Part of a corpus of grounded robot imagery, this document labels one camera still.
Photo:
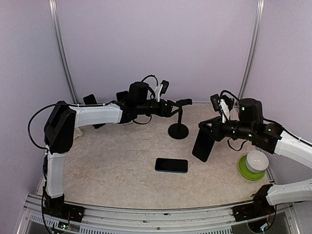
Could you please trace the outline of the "aluminium frame post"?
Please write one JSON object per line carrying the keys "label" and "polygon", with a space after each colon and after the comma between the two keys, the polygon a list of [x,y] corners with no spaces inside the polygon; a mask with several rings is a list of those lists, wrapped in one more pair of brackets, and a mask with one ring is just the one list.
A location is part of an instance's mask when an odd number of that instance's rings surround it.
{"label": "aluminium frame post", "polygon": [[258,0],[257,1],[257,8],[256,8],[256,14],[255,14],[255,20],[254,20],[254,25],[253,25],[253,33],[252,33],[252,40],[247,56],[247,62],[243,74],[243,80],[240,85],[239,93],[238,93],[238,98],[241,99],[244,97],[248,82],[250,79],[250,74],[253,66],[253,61],[254,57],[256,54],[256,49],[257,49],[257,44],[258,44],[258,38],[261,30],[261,23],[262,23],[262,18],[263,18],[263,13],[264,13],[264,6],[265,6],[265,1],[264,0]]}
{"label": "aluminium frame post", "polygon": [[51,19],[52,19],[52,24],[54,28],[54,33],[56,37],[56,43],[57,43],[57,48],[59,52],[59,57],[60,57],[60,62],[64,71],[65,75],[65,81],[67,83],[70,97],[72,99],[72,102],[77,104],[79,103],[78,95],[76,93],[76,89],[70,74],[70,69],[65,53],[65,47],[63,44],[62,40],[62,34],[61,34],[61,27],[60,27],[60,22],[59,22],[59,16],[58,16],[58,8],[57,8],[57,1],[56,0],[49,0],[49,9],[50,9],[50,14],[51,14]]}

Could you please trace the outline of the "black pole stand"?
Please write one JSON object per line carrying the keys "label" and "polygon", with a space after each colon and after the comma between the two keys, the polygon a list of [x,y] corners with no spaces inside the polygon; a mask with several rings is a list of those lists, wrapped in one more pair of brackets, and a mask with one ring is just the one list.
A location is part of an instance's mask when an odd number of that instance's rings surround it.
{"label": "black pole stand", "polygon": [[[193,101],[190,98],[182,99],[182,107],[192,105]],[[178,116],[177,123],[172,124],[168,128],[168,134],[173,139],[185,139],[189,134],[189,129],[182,123],[182,117]]]}
{"label": "black pole stand", "polygon": [[227,95],[223,95],[222,99],[225,101],[229,109],[232,109],[234,106],[234,98],[230,98]]}

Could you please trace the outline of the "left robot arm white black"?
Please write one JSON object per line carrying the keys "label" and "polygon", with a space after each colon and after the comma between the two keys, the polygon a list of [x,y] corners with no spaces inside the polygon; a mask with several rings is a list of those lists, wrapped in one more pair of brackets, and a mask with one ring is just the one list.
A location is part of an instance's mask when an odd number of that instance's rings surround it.
{"label": "left robot arm white black", "polygon": [[129,90],[118,92],[116,100],[108,103],[69,104],[58,101],[43,128],[45,151],[43,161],[44,186],[42,209],[47,214],[65,216],[69,209],[64,202],[63,171],[67,153],[73,146],[75,130],[88,125],[125,124],[139,115],[172,117],[178,115],[181,124],[182,101],[164,100],[169,84],[163,81],[152,89],[143,81],[132,83]]}

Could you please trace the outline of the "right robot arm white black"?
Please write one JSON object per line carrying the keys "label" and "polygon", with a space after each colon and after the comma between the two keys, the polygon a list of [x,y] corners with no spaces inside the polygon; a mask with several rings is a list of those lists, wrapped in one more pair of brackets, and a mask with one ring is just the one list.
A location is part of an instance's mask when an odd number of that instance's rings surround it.
{"label": "right robot arm white black", "polygon": [[[312,166],[312,145],[292,134],[281,124],[263,117],[262,103],[253,98],[237,101],[238,119],[230,119],[234,100],[226,95],[211,96],[211,102],[220,116],[199,123],[199,132],[192,150],[193,156],[206,162],[214,143],[228,139],[243,139],[263,151],[290,158],[307,167]],[[312,198],[311,179],[284,185],[265,185],[258,190],[258,198],[249,206],[253,216],[260,216],[268,209],[288,202],[302,202]]]}

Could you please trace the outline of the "white bowl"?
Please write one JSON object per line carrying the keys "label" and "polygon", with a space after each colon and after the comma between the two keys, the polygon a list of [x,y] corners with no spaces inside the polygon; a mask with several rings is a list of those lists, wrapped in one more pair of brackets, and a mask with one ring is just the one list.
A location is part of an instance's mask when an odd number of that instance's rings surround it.
{"label": "white bowl", "polygon": [[268,168],[269,160],[261,151],[252,150],[247,154],[245,164],[249,171],[259,174]]}

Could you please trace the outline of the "left aluminium frame post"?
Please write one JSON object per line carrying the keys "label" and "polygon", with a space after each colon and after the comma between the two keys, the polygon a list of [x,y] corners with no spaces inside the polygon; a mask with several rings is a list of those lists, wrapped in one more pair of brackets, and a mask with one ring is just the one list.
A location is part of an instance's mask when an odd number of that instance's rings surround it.
{"label": "left aluminium frame post", "polygon": [[65,81],[67,83],[70,97],[72,99],[72,102],[77,104],[79,103],[78,95],[76,93],[76,89],[70,74],[70,69],[65,53],[65,47],[63,44],[62,40],[62,34],[61,34],[61,27],[60,27],[60,22],[59,22],[59,16],[58,16],[58,8],[57,8],[57,1],[56,0],[49,0],[49,9],[50,9],[50,14],[51,14],[51,19],[52,19],[52,24],[54,28],[54,33],[56,37],[56,43],[57,43],[57,48],[59,52],[59,57],[60,57],[60,62],[64,71],[65,75]]}

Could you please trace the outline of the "black phone silver case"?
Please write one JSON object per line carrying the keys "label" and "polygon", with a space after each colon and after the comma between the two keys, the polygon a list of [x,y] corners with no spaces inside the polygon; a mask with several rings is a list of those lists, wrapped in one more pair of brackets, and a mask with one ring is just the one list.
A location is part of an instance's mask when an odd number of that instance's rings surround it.
{"label": "black phone silver case", "polygon": [[94,94],[90,94],[90,95],[88,95],[88,96],[85,96],[85,97],[83,98],[83,103],[84,103],[85,105],[97,105],[97,104],[98,104],[98,102],[97,102],[97,100],[96,100]]}

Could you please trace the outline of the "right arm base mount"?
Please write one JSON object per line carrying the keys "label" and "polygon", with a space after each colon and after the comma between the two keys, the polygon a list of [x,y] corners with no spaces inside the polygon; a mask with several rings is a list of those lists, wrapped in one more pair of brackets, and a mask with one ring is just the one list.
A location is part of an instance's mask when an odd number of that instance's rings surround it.
{"label": "right arm base mount", "polygon": [[234,206],[232,208],[236,222],[263,217],[275,212],[275,206],[257,207],[253,203]]}

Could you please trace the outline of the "green plate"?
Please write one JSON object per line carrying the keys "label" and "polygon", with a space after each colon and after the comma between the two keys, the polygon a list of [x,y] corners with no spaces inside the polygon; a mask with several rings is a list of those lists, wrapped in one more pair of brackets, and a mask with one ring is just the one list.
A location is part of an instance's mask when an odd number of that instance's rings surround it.
{"label": "green plate", "polygon": [[260,173],[251,172],[246,166],[246,160],[247,155],[243,155],[238,161],[238,170],[240,171],[242,176],[251,181],[261,180],[265,175],[265,171],[262,171]]}

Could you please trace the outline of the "clear phone case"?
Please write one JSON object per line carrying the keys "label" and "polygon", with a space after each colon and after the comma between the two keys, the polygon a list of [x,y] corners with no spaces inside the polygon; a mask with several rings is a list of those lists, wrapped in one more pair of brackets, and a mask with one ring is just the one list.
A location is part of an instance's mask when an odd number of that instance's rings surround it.
{"label": "clear phone case", "polygon": [[117,102],[121,102],[124,100],[124,98],[129,94],[128,91],[122,91],[116,93]]}

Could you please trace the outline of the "cream ceramic mug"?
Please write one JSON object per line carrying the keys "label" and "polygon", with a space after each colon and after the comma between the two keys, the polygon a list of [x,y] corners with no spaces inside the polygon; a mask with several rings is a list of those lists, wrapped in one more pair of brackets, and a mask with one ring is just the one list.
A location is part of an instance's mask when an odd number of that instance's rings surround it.
{"label": "cream ceramic mug", "polygon": [[81,129],[75,128],[73,139],[77,139],[78,137],[82,137],[82,136],[83,136],[83,132],[81,131]]}

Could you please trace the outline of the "right aluminium frame post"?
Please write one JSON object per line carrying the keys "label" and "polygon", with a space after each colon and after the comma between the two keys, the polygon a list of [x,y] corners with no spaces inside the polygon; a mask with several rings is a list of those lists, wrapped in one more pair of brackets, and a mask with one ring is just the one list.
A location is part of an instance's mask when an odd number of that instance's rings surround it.
{"label": "right aluminium frame post", "polygon": [[257,1],[257,8],[256,8],[256,14],[255,14],[255,20],[254,20],[254,25],[253,25],[253,33],[252,33],[252,40],[247,56],[247,62],[243,74],[243,80],[240,85],[239,93],[238,93],[238,98],[241,99],[244,97],[248,82],[250,79],[250,74],[253,66],[253,61],[254,57],[256,54],[256,49],[257,49],[257,44],[258,44],[258,38],[261,30],[261,23],[262,23],[262,18],[263,18],[263,13],[264,13],[264,6],[265,6],[265,1],[264,0],[258,0]]}

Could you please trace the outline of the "front aluminium rail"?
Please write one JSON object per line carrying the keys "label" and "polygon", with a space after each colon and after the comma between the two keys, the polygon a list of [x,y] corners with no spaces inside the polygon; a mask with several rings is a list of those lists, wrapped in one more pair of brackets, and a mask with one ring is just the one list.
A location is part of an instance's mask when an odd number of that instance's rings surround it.
{"label": "front aluminium rail", "polygon": [[292,205],[251,218],[250,202],[191,209],[123,209],[85,205],[71,218],[42,215],[41,196],[28,195],[16,234],[299,234]]}

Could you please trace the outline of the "black folding phone stand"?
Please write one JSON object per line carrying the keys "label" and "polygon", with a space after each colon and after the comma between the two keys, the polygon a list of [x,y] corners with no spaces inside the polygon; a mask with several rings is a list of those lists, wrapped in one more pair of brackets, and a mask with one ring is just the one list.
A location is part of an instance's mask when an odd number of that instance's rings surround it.
{"label": "black folding phone stand", "polygon": [[98,128],[104,126],[104,125],[105,125],[105,123],[104,123],[104,124],[94,124],[93,127],[94,127],[95,129],[98,129]]}

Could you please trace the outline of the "blue phone underneath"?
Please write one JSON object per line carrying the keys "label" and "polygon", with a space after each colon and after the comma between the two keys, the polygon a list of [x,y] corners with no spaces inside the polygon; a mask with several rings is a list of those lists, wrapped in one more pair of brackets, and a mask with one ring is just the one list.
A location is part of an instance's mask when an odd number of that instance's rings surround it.
{"label": "blue phone underneath", "polygon": [[187,173],[188,161],[185,159],[157,158],[155,170],[159,172]]}

